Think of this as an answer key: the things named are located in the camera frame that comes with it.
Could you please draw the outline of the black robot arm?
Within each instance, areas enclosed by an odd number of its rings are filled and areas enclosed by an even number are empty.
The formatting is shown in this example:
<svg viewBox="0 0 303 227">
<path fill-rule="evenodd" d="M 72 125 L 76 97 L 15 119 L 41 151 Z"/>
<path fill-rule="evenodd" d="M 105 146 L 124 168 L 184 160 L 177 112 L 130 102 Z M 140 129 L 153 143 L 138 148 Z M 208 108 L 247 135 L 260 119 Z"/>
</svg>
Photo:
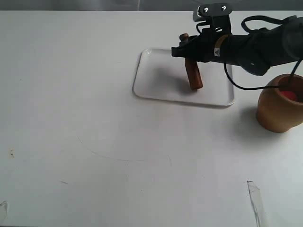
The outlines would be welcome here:
<svg viewBox="0 0 303 227">
<path fill-rule="evenodd" d="M 241 26 L 246 35 L 233 35 L 230 29 L 218 32 L 204 28 L 199 35 L 172 47 L 171 55 L 197 62 L 240 66 L 256 76 L 263 76 L 270 67 L 302 60 L 302 17 L 280 20 L 251 16 L 244 19 Z"/>
</svg>

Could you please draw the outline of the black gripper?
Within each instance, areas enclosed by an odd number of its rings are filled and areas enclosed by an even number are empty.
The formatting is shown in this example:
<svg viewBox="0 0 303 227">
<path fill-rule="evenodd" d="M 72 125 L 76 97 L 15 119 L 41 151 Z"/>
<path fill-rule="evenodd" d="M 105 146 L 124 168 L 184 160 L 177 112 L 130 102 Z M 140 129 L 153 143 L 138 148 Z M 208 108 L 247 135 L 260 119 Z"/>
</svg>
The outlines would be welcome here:
<svg viewBox="0 0 303 227">
<path fill-rule="evenodd" d="M 202 29 L 200 35 L 180 35 L 179 47 L 171 48 L 172 57 L 182 57 L 197 62 L 223 63 L 224 45 L 231 32 Z"/>
</svg>

